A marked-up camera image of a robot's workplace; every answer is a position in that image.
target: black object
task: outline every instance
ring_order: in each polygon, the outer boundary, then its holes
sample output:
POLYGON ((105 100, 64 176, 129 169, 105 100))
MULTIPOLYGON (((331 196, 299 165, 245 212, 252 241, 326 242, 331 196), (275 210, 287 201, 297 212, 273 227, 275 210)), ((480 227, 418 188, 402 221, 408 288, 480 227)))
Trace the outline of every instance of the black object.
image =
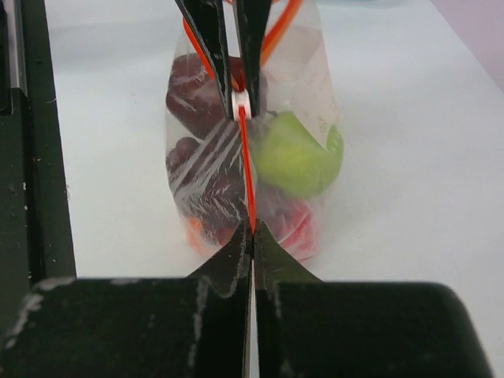
MULTIPOLYGON (((233 0, 245 88, 251 116, 260 113, 261 48, 272 0, 233 0)), ((223 0, 176 0, 213 69, 226 116, 234 120, 223 0)))
POLYGON ((247 377, 252 261, 261 377, 491 377, 452 290, 321 282, 263 222, 187 278, 43 281, 0 376, 247 377))
POLYGON ((0 2, 0 340, 33 284, 75 276, 43 0, 0 2))

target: white tabletop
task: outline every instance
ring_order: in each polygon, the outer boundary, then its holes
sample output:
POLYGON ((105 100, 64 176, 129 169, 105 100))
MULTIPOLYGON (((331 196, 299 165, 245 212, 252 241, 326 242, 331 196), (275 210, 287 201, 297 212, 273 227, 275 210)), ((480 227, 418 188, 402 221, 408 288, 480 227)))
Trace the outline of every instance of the white tabletop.
MULTIPOLYGON (((203 260, 164 163, 175 3, 46 6, 79 276, 188 274, 203 260)), ((321 16, 346 156, 307 266, 448 284, 504 376, 504 94, 429 0, 325 1, 321 16)))

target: transparent bag of fruit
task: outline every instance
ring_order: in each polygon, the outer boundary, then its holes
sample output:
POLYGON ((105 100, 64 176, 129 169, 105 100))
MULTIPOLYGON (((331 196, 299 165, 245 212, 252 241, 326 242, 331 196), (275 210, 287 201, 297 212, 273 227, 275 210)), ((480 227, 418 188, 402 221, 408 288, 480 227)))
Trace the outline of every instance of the transparent bag of fruit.
MULTIPOLYGON (((231 7, 225 4, 230 12, 231 7)), ((242 64, 236 40, 231 24, 228 44, 237 79, 242 64)), ((166 96, 170 188, 188 241, 198 252, 212 254, 240 221, 255 214, 283 248, 304 260, 317 251, 324 209, 343 159, 313 0, 272 4, 261 64, 261 112, 246 123, 250 150, 245 154, 254 172, 250 202, 239 123, 225 118, 217 83, 182 33, 166 96)))

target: green fruit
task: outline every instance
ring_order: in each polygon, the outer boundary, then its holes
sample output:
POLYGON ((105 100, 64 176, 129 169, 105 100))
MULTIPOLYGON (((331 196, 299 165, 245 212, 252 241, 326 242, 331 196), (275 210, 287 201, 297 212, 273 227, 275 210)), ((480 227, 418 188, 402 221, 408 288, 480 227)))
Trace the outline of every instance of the green fruit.
POLYGON ((273 118, 263 139, 251 149, 258 176, 292 197, 321 194, 336 179, 343 162, 343 139, 331 126, 327 150, 292 112, 273 118))

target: white tag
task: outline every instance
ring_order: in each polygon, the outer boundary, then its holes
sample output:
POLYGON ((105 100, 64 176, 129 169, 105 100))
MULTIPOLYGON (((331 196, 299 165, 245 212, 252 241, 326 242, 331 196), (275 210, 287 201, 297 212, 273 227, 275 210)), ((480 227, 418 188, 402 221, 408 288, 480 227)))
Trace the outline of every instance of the white tag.
POLYGON ((322 40, 294 88, 291 106, 306 130, 327 149, 328 133, 338 119, 338 110, 322 40))

